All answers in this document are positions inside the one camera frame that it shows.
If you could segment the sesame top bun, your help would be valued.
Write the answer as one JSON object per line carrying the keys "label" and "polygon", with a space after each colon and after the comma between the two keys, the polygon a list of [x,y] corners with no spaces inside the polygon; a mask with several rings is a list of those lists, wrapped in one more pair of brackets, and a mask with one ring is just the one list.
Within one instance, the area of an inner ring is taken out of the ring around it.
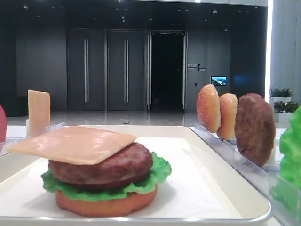
{"label": "sesame top bun", "polygon": [[199,92],[196,103],[200,124],[215,133],[221,125],[219,95],[214,85],[207,84]]}

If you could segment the sesame bun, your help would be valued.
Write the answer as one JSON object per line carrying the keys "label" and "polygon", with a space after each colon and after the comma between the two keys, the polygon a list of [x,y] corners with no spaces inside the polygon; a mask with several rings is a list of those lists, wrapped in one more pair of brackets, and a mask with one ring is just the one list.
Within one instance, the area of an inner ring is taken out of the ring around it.
{"label": "sesame bun", "polygon": [[235,122],[238,99],[235,94],[225,93],[220,96],[221,126],[217,135],[223,140],[231,140],[235,135]]}
{"label": "sesame bun", "polygon": [[199,92],[196,103],[200,124],[215,133],[221,125],[219,95],[214,85],[207,84]]}

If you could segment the brown meat patty on burger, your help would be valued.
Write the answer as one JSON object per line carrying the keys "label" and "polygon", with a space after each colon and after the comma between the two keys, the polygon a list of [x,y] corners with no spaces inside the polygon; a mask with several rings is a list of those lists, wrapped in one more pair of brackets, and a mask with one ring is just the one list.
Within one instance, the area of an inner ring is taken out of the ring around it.
{"label": "brown meat patty on burger", "polygon": [[149,175],[152,164],[150,151],[135,142],[99,164],[73,165],[50,160],[48,167],[55,178],[65,183],[107,184]]}

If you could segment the upright brown meat patty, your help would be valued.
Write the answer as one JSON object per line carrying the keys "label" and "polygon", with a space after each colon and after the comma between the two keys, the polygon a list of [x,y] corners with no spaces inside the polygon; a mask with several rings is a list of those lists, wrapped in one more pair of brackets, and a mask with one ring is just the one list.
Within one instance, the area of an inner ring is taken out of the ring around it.
{"label": "upright brown meat patty", "polygon": [[276,127],[272,107],[262,96],[248,93],[239,98],[235,136],[241,155],[260,167],[268,162]]}

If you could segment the upright cheese slice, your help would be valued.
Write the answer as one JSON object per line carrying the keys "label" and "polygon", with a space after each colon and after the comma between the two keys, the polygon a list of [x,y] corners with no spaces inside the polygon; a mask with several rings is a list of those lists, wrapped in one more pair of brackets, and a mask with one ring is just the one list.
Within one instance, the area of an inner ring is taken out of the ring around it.
{"label": "upright cheese slice", "polygon": [[29,135],[44,132],[50,125],[50,94],[28,90]]}

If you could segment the red tomato slice at left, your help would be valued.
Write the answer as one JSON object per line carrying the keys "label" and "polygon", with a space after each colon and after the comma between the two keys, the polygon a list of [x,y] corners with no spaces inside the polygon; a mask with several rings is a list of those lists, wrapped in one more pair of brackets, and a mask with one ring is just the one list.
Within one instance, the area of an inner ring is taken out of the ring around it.
{"label": "red tomato slice at left", "polygon": [[6,141],[7,118],[3,107],[0,105],[0,142]]}

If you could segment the bottom bun slice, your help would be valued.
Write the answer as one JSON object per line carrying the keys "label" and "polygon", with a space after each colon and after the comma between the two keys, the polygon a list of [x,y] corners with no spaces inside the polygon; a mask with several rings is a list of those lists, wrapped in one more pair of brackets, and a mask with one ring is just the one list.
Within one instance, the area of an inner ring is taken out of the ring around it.
{"label": "bottom bun slice", "polygon": [[149,206],[158,188],[147,194],[130,193],[123,199],[112,199],[107,201],[83,201],[72,200],[61,191],[56,192],[57,205],[70,212],[85,217],[124,217],[132,212],[141,210]]}

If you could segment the white plastic tray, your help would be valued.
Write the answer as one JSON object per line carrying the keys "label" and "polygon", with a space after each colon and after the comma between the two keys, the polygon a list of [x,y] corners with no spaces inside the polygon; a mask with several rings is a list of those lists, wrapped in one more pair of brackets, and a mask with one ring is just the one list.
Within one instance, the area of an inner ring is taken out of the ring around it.
{"label": "white plastic tray", "polygon": [[132,134],[169,161],[172,174],[153,203],[126,217],[83,218],[60,209],[42,187],[46,159],[2,152],[0,223],[3,226],[264,226],[270,201],[224,161],[200,135],[183,126],[110,125]]}

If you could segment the clear acrylic rack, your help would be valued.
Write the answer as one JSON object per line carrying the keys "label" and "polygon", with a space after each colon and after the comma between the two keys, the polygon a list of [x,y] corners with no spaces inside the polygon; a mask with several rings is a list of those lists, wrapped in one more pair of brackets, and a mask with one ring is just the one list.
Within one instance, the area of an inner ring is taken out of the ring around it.
{"label": "clear acrylic rack", "polygon": [[299,226],[301,224],[301,191],[280,176],[280,162],[283,155],[279,150],[279,141],[280,135],[286,131],[286,128],[276,129],[276,139],[271,158],[263,167],[258,167],[242,156],[236,147],[236,140],[222,141],[197,123],[192,130],[271,201],[274,216],[282,225]]}
{"label": "clear acrylic rack", "polygon": [[51,132],[51,131],[55,131],[55,130],[58,130],[58,129],[61,129],[61,128],[65,128],[65,122],[61,122],[59,124],[52,124],[52,125],[46,127],[44,130],[39,131],[39,132],[37,132],[33,135],[8,139],[7,141],[2,142],[0,144],[0,156],[2,157],[2,156],[5,156],[5,155],[9,154],[8,148],[11,147],[12,145],[18,143],[18,142],[21,142],[23,140],[26,140],[26,139],[29,139],[29,138],[32,138],[32,137],[37,137],[41,134]]}

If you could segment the lower white planter with plants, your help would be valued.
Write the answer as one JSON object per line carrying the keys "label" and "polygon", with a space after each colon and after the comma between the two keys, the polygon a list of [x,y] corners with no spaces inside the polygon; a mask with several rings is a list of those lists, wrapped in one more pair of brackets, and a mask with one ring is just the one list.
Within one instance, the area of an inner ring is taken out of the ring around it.
{"label": "lower white planter with plants", "polygon": [[289,122],[293,113],[299,108],[299,104],[293,101],[283,102],[277,101],[274,103],[275,121]]}

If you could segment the white planter with plants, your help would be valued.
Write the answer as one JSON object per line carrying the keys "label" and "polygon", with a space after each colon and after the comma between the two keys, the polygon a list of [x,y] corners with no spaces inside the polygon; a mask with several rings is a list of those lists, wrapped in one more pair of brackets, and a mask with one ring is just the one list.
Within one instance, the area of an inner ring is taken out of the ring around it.
{"label": "white planter with plants", "polygon": [[299,104],[293,101],[283,102],[277,101],[274,103],[275,121],[289,122],[293,113],[299,108]]}
{"label": "white planter with plants", "polygon": [[272,107],[276,102],[290,102],[292,100],[292,92],[290,88],[277,88],[271,89],[269,103]]}

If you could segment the upper white planter with plants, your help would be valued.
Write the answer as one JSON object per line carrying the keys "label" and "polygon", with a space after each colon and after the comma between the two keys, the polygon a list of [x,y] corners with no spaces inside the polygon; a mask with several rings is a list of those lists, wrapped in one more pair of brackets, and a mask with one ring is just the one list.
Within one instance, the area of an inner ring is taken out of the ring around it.
{"label": "upper white planter with plants", "polygon": [[272,107],[276,102],[290,102],[292,100],[292,92],[290,88],[277,88],[271,89],[269,103]]}

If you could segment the open glass doorway frame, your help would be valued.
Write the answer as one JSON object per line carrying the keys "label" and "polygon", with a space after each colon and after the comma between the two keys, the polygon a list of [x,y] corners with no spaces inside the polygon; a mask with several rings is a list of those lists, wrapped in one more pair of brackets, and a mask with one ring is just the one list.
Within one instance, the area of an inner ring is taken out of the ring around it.
{"label": "open glass doorway frame", "polygon": [[147,107],[149,111],[185,111],[186,48],[185,31],[148,31]]}

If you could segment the wall sign lettering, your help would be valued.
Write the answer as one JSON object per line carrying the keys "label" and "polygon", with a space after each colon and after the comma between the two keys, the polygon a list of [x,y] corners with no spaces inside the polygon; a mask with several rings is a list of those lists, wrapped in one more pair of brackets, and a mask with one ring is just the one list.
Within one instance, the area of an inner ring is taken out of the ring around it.
{"label": "wall sign lettering", "polygon": [[197,71],[201,71],[201,72],[204,72],[206,70],[206,68],[201,67],[200,64],[187,64],[187,69],[188,70],[197,70]]}

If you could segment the small wall screen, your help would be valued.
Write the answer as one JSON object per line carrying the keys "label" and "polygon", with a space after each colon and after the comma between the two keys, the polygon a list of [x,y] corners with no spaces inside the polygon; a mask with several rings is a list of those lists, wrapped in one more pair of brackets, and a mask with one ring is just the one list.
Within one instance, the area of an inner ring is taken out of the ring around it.
{"label": "small wall screen", "polygon": [[214,86],[226,86],[227,77],[226,76],[211,76],[211,84]]}

